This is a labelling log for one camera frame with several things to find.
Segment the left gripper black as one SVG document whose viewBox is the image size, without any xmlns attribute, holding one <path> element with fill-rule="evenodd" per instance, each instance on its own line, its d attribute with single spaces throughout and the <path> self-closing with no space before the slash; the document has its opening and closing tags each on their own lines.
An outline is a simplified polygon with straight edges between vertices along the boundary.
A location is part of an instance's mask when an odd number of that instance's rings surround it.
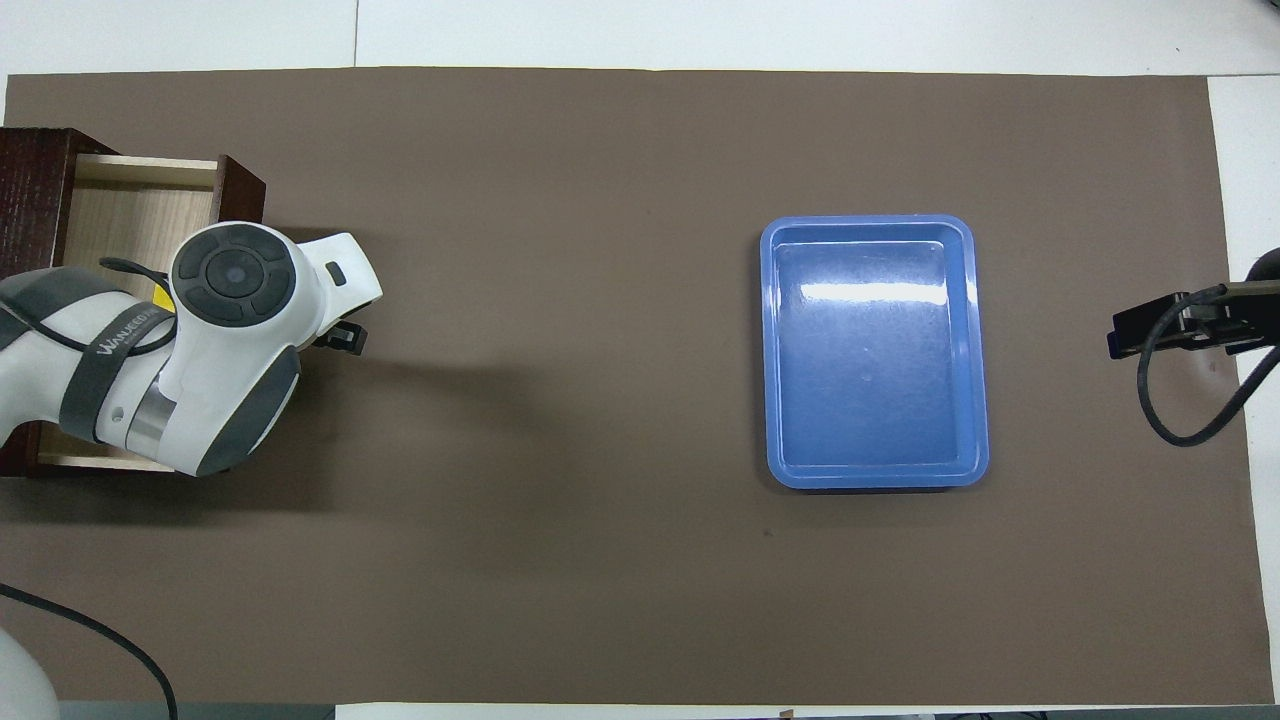
<svg viewBox="0 0 1280 720">
<path fill-rule="evenodd" d="M 358 323 L 339 319 L 312 342 L 315 348 L 329 348 L 352 356 L 361 356 L 369 332 Z"/>
</svg>

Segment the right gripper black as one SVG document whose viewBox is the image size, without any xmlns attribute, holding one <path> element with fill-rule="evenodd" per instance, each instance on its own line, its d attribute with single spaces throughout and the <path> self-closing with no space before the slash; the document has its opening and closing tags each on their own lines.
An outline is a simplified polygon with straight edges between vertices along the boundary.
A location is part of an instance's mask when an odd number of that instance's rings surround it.
<svg viewBox="0 0 1280 720">
<path fill-rule="evenodd" d="M 1188 337 L 1176 327 L 1164 329 L 1151 342 L 1152 352 L 1222 347 L 1235 355 L 1279 345 L 1279 283 L 1234 282 L 1188 295 L 1166 293 L 1114 314 L 1107 333 L 1108 357 L 1121 360 L 1143 354 L 1157 320 L 1180 301 Z"/>
</svg>

